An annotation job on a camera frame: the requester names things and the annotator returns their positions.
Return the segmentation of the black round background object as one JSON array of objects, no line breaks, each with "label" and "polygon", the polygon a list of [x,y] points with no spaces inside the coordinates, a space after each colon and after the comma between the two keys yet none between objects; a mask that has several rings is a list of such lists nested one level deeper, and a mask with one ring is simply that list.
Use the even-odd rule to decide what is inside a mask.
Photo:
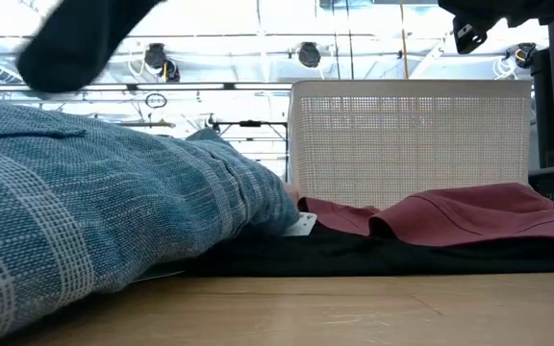
[{"label": "black round background object", "polygon": [[161,69],[166,61],[163,43],[150,43],[144,53],[144,63],[153,68]]},{"label": "black round background object", "polygon": [[535,42],[522,42],[517,45],[515,50],[516,65],[520,68],[527,69],[533,63],[533,55],[537,51]]},{"label": "black round background object", "polygon": [[317,68],[321,61],[321,55],[314,42],[302,42],[297,56],[299,62],[308,68]]}]

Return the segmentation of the dark navy sock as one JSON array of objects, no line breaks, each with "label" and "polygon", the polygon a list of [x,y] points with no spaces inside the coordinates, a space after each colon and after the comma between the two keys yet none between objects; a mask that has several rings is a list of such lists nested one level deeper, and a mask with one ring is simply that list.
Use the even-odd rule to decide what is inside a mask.
[{"label": "dark navy sock", "polygon": [[91,84],[121,41],[163,0],[62,0],[16,59],[31,89],[64,93]]}]

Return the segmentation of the black cloth garment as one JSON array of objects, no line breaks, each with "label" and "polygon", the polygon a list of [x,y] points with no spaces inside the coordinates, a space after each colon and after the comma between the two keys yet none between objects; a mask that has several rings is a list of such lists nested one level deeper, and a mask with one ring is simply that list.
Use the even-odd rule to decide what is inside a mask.
[{"label": "black cloth garment", "polygon": [[237,237],[205,254],[162,263],[149,276],[352,277],[554,272],[554,239],[516,238],[430,247],[352,235],[321,224],[306,236]]}]

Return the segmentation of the white perforated plastic basket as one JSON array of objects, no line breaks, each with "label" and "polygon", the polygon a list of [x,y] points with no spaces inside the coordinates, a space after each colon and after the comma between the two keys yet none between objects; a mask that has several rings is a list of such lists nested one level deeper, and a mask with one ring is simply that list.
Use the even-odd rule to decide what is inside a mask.
[{"label": "white perforated plastic basket", "polygon": [[532,84],[315,80],[291,87],[291,181],[304,197],[379,209],[438,188],[524,184]]}]

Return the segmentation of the maroon cloth garment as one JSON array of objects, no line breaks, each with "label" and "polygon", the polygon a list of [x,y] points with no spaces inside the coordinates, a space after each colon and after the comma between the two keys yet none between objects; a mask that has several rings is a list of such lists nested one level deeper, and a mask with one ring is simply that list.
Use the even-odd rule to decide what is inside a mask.
[{"label": "maroon cloth garment", "polygon": [[315,198],[299,207],[323,226],[423,246],[457,246],[508,238],[554,238],[554,202],[521,184],[435,189],[384,210]]}]

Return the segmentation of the white paper label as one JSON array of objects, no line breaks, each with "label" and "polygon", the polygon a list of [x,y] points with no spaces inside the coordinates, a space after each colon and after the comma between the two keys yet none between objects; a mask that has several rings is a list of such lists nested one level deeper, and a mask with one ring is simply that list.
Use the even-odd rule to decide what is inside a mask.
[{"label": "white paper label", "polygon": [[309,212],[300,212],[296,223],[286,229],[284,236],[308,236],[315,226],[317,215]]}]

